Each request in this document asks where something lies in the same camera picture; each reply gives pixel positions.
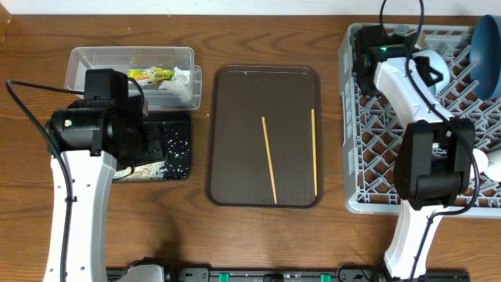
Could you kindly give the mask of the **light blue bowl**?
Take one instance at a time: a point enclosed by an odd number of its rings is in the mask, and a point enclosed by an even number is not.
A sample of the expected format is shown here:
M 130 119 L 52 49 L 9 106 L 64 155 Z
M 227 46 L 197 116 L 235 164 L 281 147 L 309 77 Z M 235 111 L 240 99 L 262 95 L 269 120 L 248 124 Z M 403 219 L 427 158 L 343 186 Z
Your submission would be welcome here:
M 445 60 L 441 57 L 441 55 L 434 50 L 424 50 L 420 52 L 416 52 L 413 54 L 413 59 L 416 64 L 418 64 L 418 59 L 422 57 L 427 57 L 430 62 L 430 66 L 435 69 L 437 72 L 442 74 L 442 80 L 436 82 L 433 85 L 430 85 L 428 88 L 433 95 L 439 94 L 451 81 L 451 75 L 449 73 L 449 69 Z

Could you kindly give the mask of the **dark blue plate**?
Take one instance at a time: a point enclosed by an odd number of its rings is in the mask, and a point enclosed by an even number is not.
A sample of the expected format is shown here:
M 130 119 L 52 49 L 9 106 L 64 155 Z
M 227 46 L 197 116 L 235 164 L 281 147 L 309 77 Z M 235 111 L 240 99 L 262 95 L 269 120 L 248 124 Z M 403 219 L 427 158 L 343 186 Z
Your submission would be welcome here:
M 500 15 L 484 15 L 474 28 L 470 61 L 475 65 L 470 77 L 478 81 L 475 95 L 482 100 L 500 97 Z

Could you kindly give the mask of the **yellow green snack wrapper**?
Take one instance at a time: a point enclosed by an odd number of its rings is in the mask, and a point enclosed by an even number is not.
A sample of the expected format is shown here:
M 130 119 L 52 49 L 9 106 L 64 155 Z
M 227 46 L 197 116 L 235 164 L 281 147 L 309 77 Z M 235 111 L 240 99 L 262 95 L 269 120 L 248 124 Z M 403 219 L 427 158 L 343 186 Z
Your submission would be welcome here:
M 146 69 L 129 69 L 127 76 L 133 78 L 140 85 L 155 84 L 162 81 L 170 81 L 175 75 L 173 70 L 162 69 L 160 67 L 149 67 Z

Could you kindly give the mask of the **white tissue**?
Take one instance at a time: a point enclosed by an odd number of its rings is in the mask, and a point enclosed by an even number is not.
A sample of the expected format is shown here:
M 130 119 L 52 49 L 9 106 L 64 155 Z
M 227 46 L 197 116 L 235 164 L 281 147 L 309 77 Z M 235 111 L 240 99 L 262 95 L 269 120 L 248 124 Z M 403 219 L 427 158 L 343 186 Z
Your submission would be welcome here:
M 170 80 L 164 80 L 160 83 L 159 90 L 186 91 L 189 87 L 191 72 L 174 68 L 174 75 Z

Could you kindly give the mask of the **wooden chopstick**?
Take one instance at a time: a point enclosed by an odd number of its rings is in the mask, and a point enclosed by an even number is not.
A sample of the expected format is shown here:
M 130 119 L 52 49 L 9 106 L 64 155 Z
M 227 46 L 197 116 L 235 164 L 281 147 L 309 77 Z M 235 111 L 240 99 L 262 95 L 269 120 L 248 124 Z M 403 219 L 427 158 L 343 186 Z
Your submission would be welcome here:
M 317 176 L 317 156 L 316 156 L 316 130 L 315 130 L 315 109 L 311 109 L 311 122 L 312 122 L 312 167 L 314 179 L 314 194 L 318 196 L 318 176 Z
M 271 156 L 271 150 L 270 150 L 270 145 L 269 145 L 269 135 L 268 135 L 267 124 L 266 124 L 266 120 L 265 120 L 264 116 L 261 117 L 261 124 L 262 124 L 264 139 L 265 139 L 265 149 L 266 149 L 267 160 L 268 160 L 269 177 L 270 177 L 270 182 L 271 182 L 271 187 L 272 187 L 273 200 L 274 200 L 274 204 L 278 204 L 278 201 L 277 201 L 278 199 L 277 199 L 277 194 L 276 194 L 275 176 L 274 176 L 274 170 L 273 170 L 273 165 L 272 165 L 272 156 Z

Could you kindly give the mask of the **pink cup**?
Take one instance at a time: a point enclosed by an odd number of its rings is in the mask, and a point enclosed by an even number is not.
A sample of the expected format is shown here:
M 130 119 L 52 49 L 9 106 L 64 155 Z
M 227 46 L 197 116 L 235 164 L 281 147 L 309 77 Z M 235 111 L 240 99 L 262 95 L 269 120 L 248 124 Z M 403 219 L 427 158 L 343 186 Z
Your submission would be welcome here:
M 480 175 L 488 167 L 488 157 L 487 154 L 482 150 L 473 149 L 474 159 L 477 163 L 478 174 Z

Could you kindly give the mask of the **pale green cup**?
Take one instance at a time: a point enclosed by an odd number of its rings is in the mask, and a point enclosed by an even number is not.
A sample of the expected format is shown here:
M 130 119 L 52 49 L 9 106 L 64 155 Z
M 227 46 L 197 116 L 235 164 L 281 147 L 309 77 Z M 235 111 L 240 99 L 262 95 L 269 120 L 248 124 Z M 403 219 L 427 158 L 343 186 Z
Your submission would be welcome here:
M 492 151 L 487 154 L 488 167 L 484 174 L 494 182 L 501 181 L 501 150 Z

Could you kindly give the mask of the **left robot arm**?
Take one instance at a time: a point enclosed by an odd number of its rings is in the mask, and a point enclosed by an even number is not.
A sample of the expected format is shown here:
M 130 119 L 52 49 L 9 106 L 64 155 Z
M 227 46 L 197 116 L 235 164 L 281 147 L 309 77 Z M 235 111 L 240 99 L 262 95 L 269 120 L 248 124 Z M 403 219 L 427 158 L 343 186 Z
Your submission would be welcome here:
M 106 221 L 116 172 L 167 157 L 144 96 L 86 96 L 46 125 L 56 144 L 46 281 L 106 280 Z

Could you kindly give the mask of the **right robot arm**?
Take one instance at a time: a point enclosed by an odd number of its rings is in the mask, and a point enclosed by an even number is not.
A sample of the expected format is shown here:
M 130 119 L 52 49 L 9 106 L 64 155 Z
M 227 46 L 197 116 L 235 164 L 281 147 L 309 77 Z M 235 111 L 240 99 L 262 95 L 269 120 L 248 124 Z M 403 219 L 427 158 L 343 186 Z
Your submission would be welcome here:
M 381 25 L 354 34 L 356 81 L 362 94 L 382 94 L 404 129 L 393 172 L 401 199 L 395 234 L 373 281 L 423 281 L 427 253 L 443 217 L 478 173 L 474 125 L 454 117 L 436 99 L 450 82 L 447 63 L 420 50 L 421 31 L 386 33 Z

